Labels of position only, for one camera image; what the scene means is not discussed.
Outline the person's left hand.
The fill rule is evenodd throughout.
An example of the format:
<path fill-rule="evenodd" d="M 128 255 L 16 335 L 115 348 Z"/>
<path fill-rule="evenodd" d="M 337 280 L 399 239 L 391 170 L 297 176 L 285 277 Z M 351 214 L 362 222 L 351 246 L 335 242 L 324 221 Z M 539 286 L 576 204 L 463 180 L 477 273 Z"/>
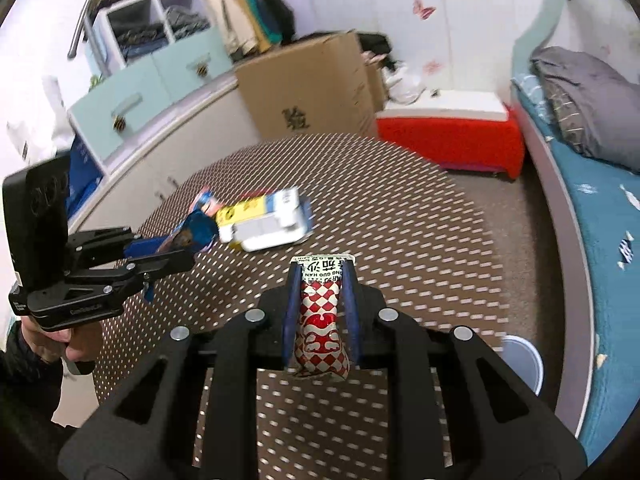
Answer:
<path fill-rule="evenodd" d="M 32 318 L 21 318 L 21 332 L 29 349 L 46 363 L 65 358 L 70 362 L 94 362 L 103 346 L 100 322 L 46 332 Z"/>

